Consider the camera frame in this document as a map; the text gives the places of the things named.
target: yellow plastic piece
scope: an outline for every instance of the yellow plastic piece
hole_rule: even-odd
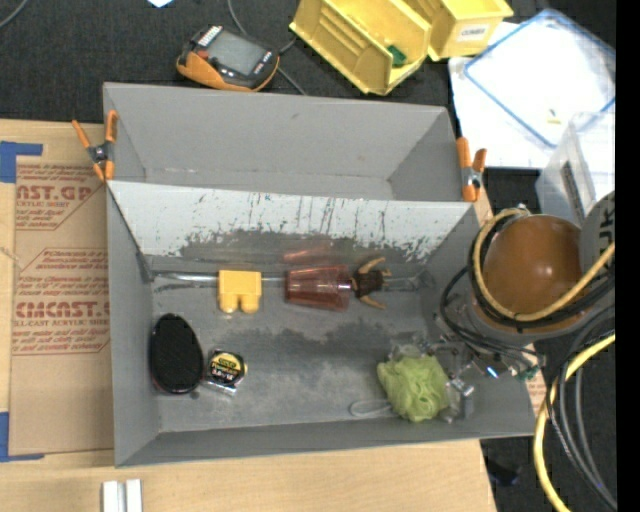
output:
[[[300,0],[289,28],[362,92],[381,96],[422,65],[431,35],[403,0]],[[390,47],[406,56],[402,65]]]
[[[429,57],[477,55],[513,10],[504,0],[405,0],[431,24]]]
[[[218,305],[225,313],[238,307],[253,314],[260,309],[262,275],[260,272],[221,270],[218,274]]]

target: blue tape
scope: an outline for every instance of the blue tape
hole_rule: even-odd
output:
[[[9,413],[0,412],[0,463],[11,462],[12,460],[36,460],[42,455],[20,455],[9,457]]]
[[[42,155],[42,144],[0,141],[0,182],[16,182],[16,157]]]

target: orange clamp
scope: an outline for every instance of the orange clamp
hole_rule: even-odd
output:
[[[87,150],[91,160],[93,161],[93,170],[100,178],[100,181],[113,179],[115,174],[115,166],[113,161],[109,158],[109,149],[112,144],[115,144],[118,137],[118,113],[115,110],[110,110],[107,114],[107,122],[105,127],[105,142],[100,146],[92,146],[87,137],[86,132],[80,126],[80,123],[75,119],[71,121],[71,125],[76,130],[76,134],[80,139],[80,143]]]

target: clamp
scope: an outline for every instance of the clamp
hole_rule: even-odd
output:
[[[98,146],[91,145],[86,132],[82,129],[78,121],[76,121],[75,119],[71,121],[71,124],[75,128],[82,146],[87,150],[87,153],[89,153],[89,157],[93,162],[93,170],[102,182],[104,182],[105,180],[113,179],[113,175],[115,174],[115,166],[110,157],[112,146],[113,144],[115,144],[116,138],[118,136],[118,119],[118,113],[115,110],[110,110],[107,114],[105,141]]]
[[[475,203],[482,191],[482,173],[487,150],[483,148],[476,151],[472,162],[469,141],[466,137],[459,137],[456,140],[456,148],[462,173],[462,198],[469,203]]]
[[[374,269],[379,263],[384,263],[385,258],[376,258],[362,265],[351,278],[351,288],[356,297],[365,304],[378,309],[386,309],[386,306],[369,297],[369,294],[382,290],[386,285],[385,278],[391,275],[388,269]]]

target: yellow cable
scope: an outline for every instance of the yellow cable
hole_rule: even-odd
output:
[[[582,366],[584,363],[593,357],[598,352],[604,350],[606,347],[611,345],[616,340],[615,333],[611,336],[608,336],[604,340],[596,343],[595,345],[587,348],[580,352],[569,364],[569,368],[567,370],[567,375],[565,381],[568,381],[569,378]],[[551,405],[556,398],[558,388],[558,379],[553,382],[553,386],[549,391],[549,399]],[[546,402],[543,402],[540,406],[540,410],[538,411],[538,417],[536,418],[536,426],[533,437],[533,462],[536,468],[536,473],[538,474],[538,479],[542,485],[542,489],[544,493],[547,495],[547,498],[553,505],[553,507],[558,512],[571,512],[558,493],[553,487],[551,483],[551,479],[549,478],[549,474],[547,473],[547,466],[544,461],[544,449],[543,449],[543,441],[544,441],[544,430],[546,426],[546,422],[549,419],[549,410],[547,409]]]
[[[540,320],[549,316],[552,313],[555,313],[559,309],[566,306],[569,302],[571,302],[578,293],[580,293],[595,277],[595,275],[604,267],[604,265],[609,261],[609,259],[613,256],[616,248],[615,242],[612,242],[609,247],[600,255],[600,257],[596,260],[596,262],[591,266],[591,268],[583,274],[580,280],[573,285],[573,287],[568,290],[562,297],[556,300],[553,304],[536,311],[535,313],[517,313],[511,311],[510,309],[505,308],[502,304],[500,304],[489,292],[487,285],[484,282],[484,278],[482,277],[482,268],[480,262],[480,250],[482,244],[491,231],[491,229],[499,222],[501,219],[513,215],[522,215],[523,210],[519,208],[509,208],[505,209],[496,215],[493,219],[491,219],[484,227],[480,230],[478,237],[476,238],[476,243],[473,247],[473,272],[475,274],[476,282],[478,283],[478,288],[482,293],[483,297],[491,304],[497,312],[501,315],[506,316],[508,318],[518,320],[520,322],[533,322],[535,320]]]

